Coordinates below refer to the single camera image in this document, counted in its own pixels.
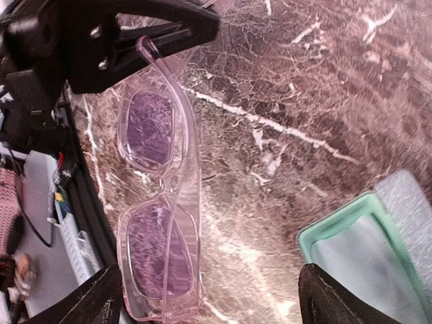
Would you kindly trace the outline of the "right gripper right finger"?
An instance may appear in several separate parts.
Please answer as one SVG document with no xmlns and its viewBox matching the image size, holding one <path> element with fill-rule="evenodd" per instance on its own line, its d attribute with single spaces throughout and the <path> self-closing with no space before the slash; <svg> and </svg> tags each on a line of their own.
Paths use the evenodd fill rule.
<svg viewBox="0 0 432 324">
<path fill-rule="evenodd" d="M 303 323 L 398 323 L 357 298 L 314 263 L 302 267 L 298 295 Z"/>
</svg>

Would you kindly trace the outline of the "dark grey glasses case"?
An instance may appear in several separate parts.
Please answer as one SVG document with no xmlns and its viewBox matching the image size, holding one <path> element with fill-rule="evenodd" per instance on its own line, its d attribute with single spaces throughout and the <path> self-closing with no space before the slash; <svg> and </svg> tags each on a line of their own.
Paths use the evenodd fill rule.
<svg viewBox="0 0 432 324">
<path fill-rule="evenodd" d="M 431 322 L 431 204 L 398 170 L 325 218 L 297 242 L 362 302 L 399 323 Z"/>
</svg>

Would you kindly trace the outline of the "brown sunglasses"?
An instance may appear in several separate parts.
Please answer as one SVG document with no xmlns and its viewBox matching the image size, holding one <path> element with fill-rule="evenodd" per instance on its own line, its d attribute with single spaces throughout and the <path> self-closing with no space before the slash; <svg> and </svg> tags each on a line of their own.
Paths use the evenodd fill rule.
<svg viewBox="0 0 432 324">
<path fill-rule="evenodd" d="M 154 40 L 144 36 L 136 49 L 155 75 L 124 88 L 117 147 L 155 191 L 119 216 L 117 261 L 129 315 L 173 323 L 193 317 L 203 299 L 198 132 L 190 101 Z"/>
</svg>

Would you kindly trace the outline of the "black front rail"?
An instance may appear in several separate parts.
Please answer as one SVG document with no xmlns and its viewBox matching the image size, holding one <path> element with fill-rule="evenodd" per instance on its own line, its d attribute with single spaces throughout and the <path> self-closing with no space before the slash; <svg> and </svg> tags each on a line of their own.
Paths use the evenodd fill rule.
<svg viewBox="0 0 432 324">
<path fill-rule="evenodd" d="M 115 237 L 90 176 L 66 90 L 62 91 L 59 103 L 68 122 L 62 148 L 64 160 L 61 170 L 65 173 L 61 177 L 62 188 L 67 194 L 78 228 L 90 236 L 99 264 L 105 266 L 116 263 Z"/>
</svg>

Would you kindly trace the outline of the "blue cleaning cloth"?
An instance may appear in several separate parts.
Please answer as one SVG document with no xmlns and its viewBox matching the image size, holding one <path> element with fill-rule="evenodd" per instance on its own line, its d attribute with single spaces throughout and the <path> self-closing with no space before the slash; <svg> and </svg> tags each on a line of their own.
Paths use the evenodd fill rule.
<svg viewBox="0 0 432 324">
<path fill-rule="evenodd" d="M 336 230 L 317 223 L 321 237 L 310 247 L 313 263 L 363 302 L 400 323 L 427 323 L 405 270 L 372 215 Z"/>
</svg>

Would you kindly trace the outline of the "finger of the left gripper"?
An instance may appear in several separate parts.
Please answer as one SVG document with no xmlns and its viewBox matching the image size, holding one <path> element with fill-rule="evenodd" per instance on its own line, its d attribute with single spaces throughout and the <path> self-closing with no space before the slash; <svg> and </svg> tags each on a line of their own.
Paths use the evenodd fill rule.
<svg viewBox="0 0 432 324">
<path fill-rule="evenodd" d="M 121 29 L 118 14 L 163 20 Z M 63 50 L 67 81 L 76 94 L 100 93 L 145 68 L 136 43 L 149 37 L 163 57 L 213 41 L 219 14 L 187 1 L 64 1 Z"/>
</svg>

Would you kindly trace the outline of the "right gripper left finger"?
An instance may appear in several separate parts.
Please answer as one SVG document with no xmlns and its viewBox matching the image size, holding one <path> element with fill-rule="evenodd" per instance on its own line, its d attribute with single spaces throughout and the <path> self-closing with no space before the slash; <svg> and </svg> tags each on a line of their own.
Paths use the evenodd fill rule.
<svg viewBox="0 0 432 324">
<path fill-rule="evenodd" d="M 118 264 L 107 265 L 63 300 L 31 317 L 27 323 L 119 323 L 121 279 Z"/>
</svg>

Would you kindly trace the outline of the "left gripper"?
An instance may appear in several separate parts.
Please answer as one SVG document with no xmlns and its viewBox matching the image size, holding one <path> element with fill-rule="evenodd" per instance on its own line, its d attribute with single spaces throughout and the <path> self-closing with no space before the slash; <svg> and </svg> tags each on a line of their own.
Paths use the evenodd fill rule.
<svg viewBox="0 0 432 324">
<path fill-rule="evenodd" d="M 31 148 L 42 130 L 57 127 L 65 84 L 60 59 L 58 1 L 4 1 L 1 11 L 1 141 Z"/>
</svg>

